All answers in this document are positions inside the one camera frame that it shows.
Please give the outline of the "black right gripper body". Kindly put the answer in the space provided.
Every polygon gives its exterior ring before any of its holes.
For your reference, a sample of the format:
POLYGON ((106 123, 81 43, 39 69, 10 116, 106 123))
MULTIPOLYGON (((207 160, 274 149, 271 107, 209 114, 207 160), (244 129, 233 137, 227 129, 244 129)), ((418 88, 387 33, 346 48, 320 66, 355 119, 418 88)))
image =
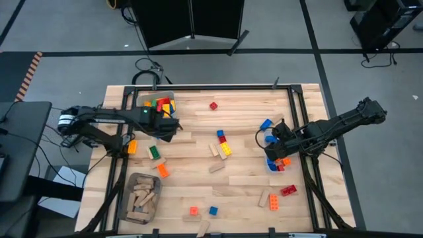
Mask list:
POLYGON ((297 136, 290 130, 284 119, 274 126, 272 135, 278 138, 278 143, 285 149, 299 146, 297 136))

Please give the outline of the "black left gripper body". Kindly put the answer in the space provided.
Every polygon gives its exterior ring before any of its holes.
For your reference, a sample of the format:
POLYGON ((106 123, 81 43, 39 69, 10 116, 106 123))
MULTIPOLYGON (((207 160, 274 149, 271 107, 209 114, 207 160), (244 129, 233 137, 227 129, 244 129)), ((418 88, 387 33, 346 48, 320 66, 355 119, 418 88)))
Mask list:
POLYGON ((141 107, 141 126, 150 132, 173 132, 180 128, 179 119, 165 117, 163 111, 158 112, 156 108, 141 107))

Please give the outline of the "clear plastic bin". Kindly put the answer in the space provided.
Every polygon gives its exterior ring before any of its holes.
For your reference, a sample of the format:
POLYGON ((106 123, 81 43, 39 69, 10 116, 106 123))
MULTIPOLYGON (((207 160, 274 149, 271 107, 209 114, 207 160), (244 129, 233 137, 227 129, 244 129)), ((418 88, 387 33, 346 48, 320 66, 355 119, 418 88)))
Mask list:
POLYGON ((301 164, 300 164, 300 161, 299 161, 298 154, 294 154, 292 156, 290 155, 288 157, 288 158, 291 159, 291 164, 288 165, 288 166, 284 165, 285 171, 278 171, 278 169, 277 169, 277 171, 271 171, 268 168, 268 164, 267 164, 267 161, 269 161, 269 158, 267 158, 266 155, 264 157, 265 157, 266 167, 267 167, 269 173, 272 173, 272 174, 294 173, 295 171, 298 171, 298 170, 301 169, 301 164))

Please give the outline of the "white plastic bin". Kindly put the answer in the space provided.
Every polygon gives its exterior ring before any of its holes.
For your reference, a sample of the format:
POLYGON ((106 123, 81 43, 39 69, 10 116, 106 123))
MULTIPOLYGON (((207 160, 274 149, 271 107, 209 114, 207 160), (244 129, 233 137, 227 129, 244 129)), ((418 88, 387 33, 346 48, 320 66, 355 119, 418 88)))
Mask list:
MULTIPOLYGON (((139 95, 136 100, 136 107, 141 108, 142 106, 144 106, 143 104, 145 101, 149 101, 149 102, 151 102, 152 100, 157 101, 157 99, 165 98, 165 97, 169 97, 170 100, 174 100, 176 104, 176 99, 172 91, 161 91, 161 92, 150 92, 150 93, 139 95)), ((170 115, 171 118, 174 118, 175 116, 176 116, 176 111, 173 115, 170 115)))

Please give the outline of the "dark grey plastic bin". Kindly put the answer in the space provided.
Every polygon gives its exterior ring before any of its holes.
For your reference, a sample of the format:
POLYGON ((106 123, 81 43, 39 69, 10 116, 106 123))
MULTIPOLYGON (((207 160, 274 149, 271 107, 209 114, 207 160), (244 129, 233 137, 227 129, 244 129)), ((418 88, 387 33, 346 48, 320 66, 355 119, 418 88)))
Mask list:
POLYGON ((154 220, 155 215, 152 219, 150 218, 149 221, 139 221, 139 220, 136 220, 136 219, 127 218, 128 196, 129 196, 130 193, 135 193, 136 196, 137 196, 136 199, 135 199, 133 212, 146 213, 144 206, 137 207, 136 203, 143 200, 150 192, 154 192, 155 195, 151 200, 154 202, 155 213, 156 213, 157 206, 158 206, 158 203, 159 203, 159 197, 160 197, 161 189, 162 189, 162 184, 161 184, 161 180, 160 180, 159 177, 155 177, 155 176, 147 175, 147 174, 142 174, 142 173, 131 174, 128 182, 126 183, 126 185, 124 187, 124 193, 123 193, 122 201, 120 202, 120 205, 119 205, 119 218, 121 220, 124 220, 124 221, 132 222, 132 223, 138 223, 138 224, 142 224, 142 225, 146 225, 146 224, 152 222, 154 220), (136 181, 136 179, 138 177, 152 178, 154 180, 153 188, 151 190, 134 190, 134 186, 138 184, 137 181, 136 181))

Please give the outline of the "black power adapter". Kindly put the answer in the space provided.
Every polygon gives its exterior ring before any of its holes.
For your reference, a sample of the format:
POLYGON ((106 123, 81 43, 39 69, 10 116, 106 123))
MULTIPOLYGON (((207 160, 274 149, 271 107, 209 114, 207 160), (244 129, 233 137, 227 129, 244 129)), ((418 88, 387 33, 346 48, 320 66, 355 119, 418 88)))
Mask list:
POLYGON ((70 135, 70 136, 62 136, 62 142, 60 145, 62 147, 71 148, 76 146, 81 141, 80 135, 70 135))

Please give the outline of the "black folding partition screen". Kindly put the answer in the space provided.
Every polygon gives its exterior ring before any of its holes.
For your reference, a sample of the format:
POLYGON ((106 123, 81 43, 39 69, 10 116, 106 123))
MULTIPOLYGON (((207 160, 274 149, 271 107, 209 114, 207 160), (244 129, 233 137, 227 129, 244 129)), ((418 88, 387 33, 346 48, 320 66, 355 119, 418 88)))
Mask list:
POLYGON ((245 0, 129 0, 130 12, 149 51, 180 38, 233 39, 232 56, 249 30, 241 30, 245 0))

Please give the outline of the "white sheet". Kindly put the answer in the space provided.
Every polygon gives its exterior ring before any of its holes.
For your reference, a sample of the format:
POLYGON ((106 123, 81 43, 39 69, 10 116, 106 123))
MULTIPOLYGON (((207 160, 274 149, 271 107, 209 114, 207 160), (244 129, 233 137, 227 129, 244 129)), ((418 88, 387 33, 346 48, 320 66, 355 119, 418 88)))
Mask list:
MULTIPOLYGON (((88 171, 87 165, 72 165, 71 167, 60 166, 54 167, 59 173, 58 175, 49 167, 46 172, 46 178, 61 184, 71 185, 76 184, 81 188, 83 179, 88 171)), ((61 214, 69 218, 76 218, 79 213, 81 203, 73 200, 64 200, 60 198, 41 197, 38 205, 49 211, 61 214)))

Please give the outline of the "black side cart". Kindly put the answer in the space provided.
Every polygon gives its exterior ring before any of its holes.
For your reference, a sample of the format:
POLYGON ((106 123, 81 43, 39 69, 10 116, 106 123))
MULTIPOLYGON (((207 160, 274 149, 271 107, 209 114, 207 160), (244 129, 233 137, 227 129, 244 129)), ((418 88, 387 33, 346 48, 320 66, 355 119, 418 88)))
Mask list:
POLYGON ((9 156, 0 174, 0 202, 41 193, 39 188, 46 182, 29 172, 51 107, 50 102, 0 102, 0 118, 7 118, 0 129, 8 131, 0 135, 0 153, 9 156))

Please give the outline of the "black equipment case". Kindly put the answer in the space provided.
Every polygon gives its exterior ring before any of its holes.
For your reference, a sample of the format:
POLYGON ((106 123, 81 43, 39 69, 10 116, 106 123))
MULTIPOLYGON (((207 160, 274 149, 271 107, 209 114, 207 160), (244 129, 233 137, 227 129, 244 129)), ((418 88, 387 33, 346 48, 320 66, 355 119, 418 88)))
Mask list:
POLYGON ((380 51, 423 11, 423 0, 366 0, 350 25, 363 50, 380 51))

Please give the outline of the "black mat with striped edge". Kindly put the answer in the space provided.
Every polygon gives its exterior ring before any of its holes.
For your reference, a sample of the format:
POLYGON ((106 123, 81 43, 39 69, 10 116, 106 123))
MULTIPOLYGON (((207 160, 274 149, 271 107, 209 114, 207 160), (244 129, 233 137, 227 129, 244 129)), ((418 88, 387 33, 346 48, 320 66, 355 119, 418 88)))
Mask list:
POLYGON ((0 52, 0 102, 23 101, 42 52, 0 52))

